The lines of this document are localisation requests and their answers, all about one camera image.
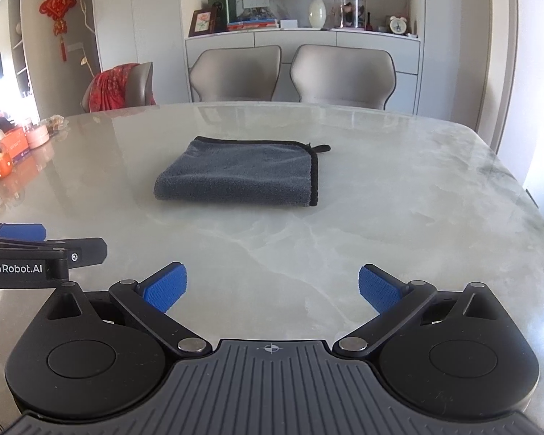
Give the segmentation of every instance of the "gray microfiber towel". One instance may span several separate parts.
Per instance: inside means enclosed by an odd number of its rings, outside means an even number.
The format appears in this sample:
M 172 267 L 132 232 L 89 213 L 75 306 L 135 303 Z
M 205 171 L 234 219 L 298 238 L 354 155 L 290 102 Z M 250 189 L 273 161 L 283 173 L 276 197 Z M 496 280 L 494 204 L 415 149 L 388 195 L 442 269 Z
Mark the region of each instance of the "gray microfiber towel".
M 252 204 L 318 204 L 317 152 L 292 141 L 196 137 L 155 181 L 157 199 Z

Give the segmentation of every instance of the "beige upholstered chair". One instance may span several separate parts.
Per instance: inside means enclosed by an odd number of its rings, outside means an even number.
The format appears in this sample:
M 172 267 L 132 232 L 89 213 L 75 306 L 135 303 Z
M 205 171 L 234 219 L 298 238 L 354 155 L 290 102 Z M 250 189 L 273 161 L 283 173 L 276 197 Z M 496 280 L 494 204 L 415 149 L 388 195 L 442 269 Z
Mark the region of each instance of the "beige upholstered chair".
M 81 101 L 81 106 L 85 113 L 89 112 L 88 97 L 90 95 L 93 81 L 88 84 L 87 91 Z M 152 99 L 152 82 L 153 82 L 153 62 L 140 63 L 133 67 L 127 78 L 125 86 L 125 107 L 135 108 L 137 106 L 149 106 Z
M 301 103 L 384 109 L 397 77 L 388 52 L 333 46 L 300 46 L 290 77 Z
M 190 72 L 200 101 L 271 101 L 280 74 L 279 46 L 209 49 Z

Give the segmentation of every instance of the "framed flower picture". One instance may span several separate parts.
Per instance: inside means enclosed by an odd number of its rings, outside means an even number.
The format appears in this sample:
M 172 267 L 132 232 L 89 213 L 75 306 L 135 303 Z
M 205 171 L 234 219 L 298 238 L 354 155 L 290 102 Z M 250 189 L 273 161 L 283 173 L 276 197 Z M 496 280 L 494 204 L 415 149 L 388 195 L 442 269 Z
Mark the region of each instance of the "framed flower picture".
M 191 18 L 190 35 L 212 34 L 216 27 L 216 8 L 196 9 Z

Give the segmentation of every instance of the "cabinet door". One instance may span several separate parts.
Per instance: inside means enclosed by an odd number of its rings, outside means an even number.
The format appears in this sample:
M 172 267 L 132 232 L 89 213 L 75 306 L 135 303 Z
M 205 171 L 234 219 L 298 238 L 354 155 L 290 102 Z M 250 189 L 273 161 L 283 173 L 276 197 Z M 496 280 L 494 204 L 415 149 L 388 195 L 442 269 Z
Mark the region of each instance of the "cabinet door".
M 254 33 L 221 33 L 212 36 L 191 37 L 186 40 L 187 66 L 191 68 L 200 55 L 207 49 L 234 49 L 236 47 L 254 47 Z
M 290 79 L 291 66 L 291 63 L 280 64 L 280 76 L 278 77 L 272 101 L 284 101 L 286 103 L 298 103 L 300 101 L 300 95 Z
M 137 62 L 131 0 L 93 0 L 93 14 L 101 70 Z
M 337 46 L 379 49 L 391 54 L 396 72 L 419 73 L 419 48 L 421 42 L 409 37 L 373 32 L 337 32 Z
M 416 91 L 417 76 L 398 73 L 397 86 L 387 101 L 385 109 L 403 114 L 413 114 Z
M 282 49 L 282 62 L 292 63 L 297 49 L 304 44 L 336 46 L 337 33 L 306 29 L 256 31 L 254 33 L 254 43 L 256 47 L 280 46 Z
M 159 104 L 188 103 L 178 0 L 132 0 L 132 6 L 136 61 L 153 62 L 155 100 Z

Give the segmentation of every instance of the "ribbed gray surface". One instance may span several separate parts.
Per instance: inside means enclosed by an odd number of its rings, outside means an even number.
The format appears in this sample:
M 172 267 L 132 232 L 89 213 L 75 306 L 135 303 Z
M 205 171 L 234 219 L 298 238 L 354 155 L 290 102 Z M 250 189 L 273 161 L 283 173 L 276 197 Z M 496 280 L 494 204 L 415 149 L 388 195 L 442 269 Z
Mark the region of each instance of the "ribbed gray surface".
M 367 364 L 337 359 L 320 341 L 236 340 L 177 363 L 163 387 L 128 414 L 72 426 L 24 416 L 6 433 L 544 435 L 521 414 L 478 424 L 418 414 L 390 396 Z

